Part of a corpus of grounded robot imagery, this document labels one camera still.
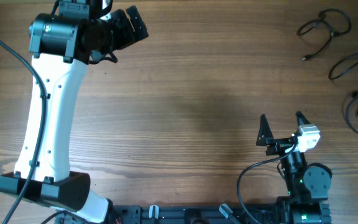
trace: wooden table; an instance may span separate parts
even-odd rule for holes
[[[52,2],[0,0],[0,38],[30,60],[28,26]],[[237,176],[267,159],[255,146],[259,116],[284,138],[300,110],[322,136],[308,162],[334,172],[333,223],[358,223],[358,135],[341,113],[358,88],[358,68],[335,84],[328,80],[336,61],[358,51],[358,1],[128,0],[114,9],[133,4],[150,37],[116,52],[117,64],[88,67],[71,131],[72,170],[89,173],[91,188],[116,205],[237,204]],[[346,11],[353,29],[302,62],[327,31],[302,40],[296,30],[329,7]],[[0,47],[0,174],[13,170],[21,151],[31,81]],[[286,195],[276,165],[244,177],[246,202]],[[13,201],[0,193],[0,223]],[[40,223],[52,212],[22,202],[11,223]]]

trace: black cable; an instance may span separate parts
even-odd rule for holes
[[[350,70],[352,70],[354,67],[358,66],[358,61],[357,61],[356,63],[349,66],[347,69],[345,69],[343,72],[341,72],[339,75],[333,76],[333,73],[334,73],[334,70],[336,67],[338,67],[340,64],[344,63],[345,61],[351,60],[352,58],[356,58],[356,57],[358,57],[358,52],[350,54],[350,55],[344,57],[343,59],[341,59],[340,61],[338,61],[332,67],[332,69],[329,71],[328,78],[330,80],[335,80],[335,79],[341,78],[342,76],[347,74]],[[352,92],[352,97],[353,97],[352,101],[347,105],[347,108],[345,109],[345,121],[346,121],[346,124],[348,125],[348,127],[351,128],[355,133],[358,134],[358,130],[356,130],[356,128],[353,127],[353,125],[351,124],[350,119],[349,119],[350,107],[356,100],[358,100],[358,90]]]
[[[40,151],[42,137],[44,135],[44,127],[45,127],[45,120],[46,120],[46,114],[47,114],[47,91],[46,91],[45,85],[44,85],[42,79],[40,78],[39,74],[23,57],[21,57],[17,52],[12,50],[9,46],[7,46],[1,40],[0,40],[0,46],[5,48],[9,53],[11,53],[13,56],[15,56],[15,58],[17,58],[19,61],[21,61],[30,70],[30,72],[32,73],[32,75],[34,76],[35,80],[37,81],[37,83],[39,85],[40,97],[42,99],[42,112],[41,112],[40,128],[39,128],[38,137],[37,137],[37,144],[35,145],[34,155],[32,158],[31,165],[30,165],[31,168],[30,168],[29,174],[27,176],[27,180],[25,181],[19,196],[17,196],[16,201],[13,203],[12,208],[6,215],[6,218],[3,222],[3,223],[8,223],[8,221],[11,219],[15,209],[17,208],[17,206],[19,205],[20,201],[22,200],[24,194],[26,193],[26,190],[30,184],[31,178],[35,172],[35,168],[37,167],[38,154]]]
[[[345,17],[346,21],[347,21],[347,29],[343,32],[339,32],[337,30],[334,30],[334,28],[325,20],[326,18],[326,13],[327,12],[338,12],[340,13],[342,16]],[[352,29],[352,22],[351,22],[351,19],[349,18],[349,16],[342,10],[339,10],[339,9],[326,9],[326,10],[323,10],[321,12],[319,12],[318,14],[318,17],[319,19],[313,19],[312,21],[309,21],[305,24],[303,24],[299,29],[298,29],[298,32],[296,32],[297,35],[299,36],[302,36],[302,35],[305,35],[307,34],[308,32],[310,32],[311,30],[313,30],[314,28],[316,28],[318,25],[320,25],[320,23],[323,23],[327,28],[328,28],[328,31],[329,31],[329,39],[327,40],[327,42],[318,50],[316,51],[315,53],[313,54],[308,54],[308,55],[305,55],[302,60],[308,60],[312,57],[315,57],[318,53],[320,53],[333,39],[333,37],[339,37],[340,35],[344,35],[344,34],[347,34],[348,32],[350,32],[350,30]],[[310,27],[308,30],[302,32],[302,30],[310,25],[310,24],[314,24],[312,27]]]
[[[351,121],[350,121],[350,119],[349,119],[349,110],[350,110],[350,107],[352,106],[352,104],[353,104],[356,100],[358,100],[358,96],[356,96],[355,98],[353,98],[352,101],[347,105],[346,110],[345,110],[345,120],[346,120],[346,124],[348,125],[348,127],[349,127],[350,129],[352,129],[355,133],[358,134],[358,130],[357,130],[355,127],[353,127],[353,125],[352,125],[352,123],[351,123]]]
[[[100,13],[96,16],[96,18],[101,18],[103,16],[105,16],[106,14],[110,13],[111,9],[112,9],[112,1],[110,0],[109,4],[107,5],[107,7],[105,7],[104,9],[102,9],[102,11],[100,11]]]
[[[250,213],[250,212],[248,211],[248,209],[246,208],[246,205],[245,205],[244,202],[242,201],[241,188],[240,188],[242,176],[243,176],[248,170],[251,170],[251,169],[253,169],[253,168],[257,167],[257,166],[261,166],[261,165],[264,165],[264,164],[268,164],[269,162],[279,161],[279,160],[281,160],[281,159],[284,159],[284,158],[288,157],[288,156],[289,156],[291,153],[293,153],[293,151],[296,149],[296,145],[297,145],[297,144],[298,144],[297,138],[293,138],[293,146],[292,146],[292,149],[291,149],[288,153],[286,153],[286,154],[284,154],[283,156],[278,157],[278,158],[269,159],[269,160],[262,161],[262,162],[257,162],[257,163],[255,163],[255,164],[253,164],[253,165],[247,167],[246,169],[244,169],[244,170],[241,172],[241,174],[240,174],[240,176],[239,176],[239,178],[238,178],[238,180],[237,180],[237,196],[238,196],[238,198],[239,198],[239,201],[240,201],[240,204],[241,204],[242,208],[244,209],[244,211],[246,212],[246,214],[249,216],[249,218],[250,218],[251,220],[253,220],[254,222],[256,222],[256,223],[258,223],[258,224],[261,224],[260,222],[258,222],[258,220],[256,220],[256,219],[251,215],[251,213]]]
[[[280,174],[280,176],[285,180],[285,176],[284,176],[283,172],[281,172],[280,165],[281,165],[281,162],[279,162],[277,164],[277,171]]]
[[[50,215],[48,218],[46,218],[41,224],[47,224],[51,219],[55,218],[56,216],[60,215],[60,214],[67,214],[67,211],[59,211],[59,212],[55,212],[52,215]]]
[[[60,3],[60,0],[55,1],[55,4],[53,5],[53,9],[52,9],[52,12],[51,12],[52,15],[55,15],[57,7],[59,7],[59,3]]]

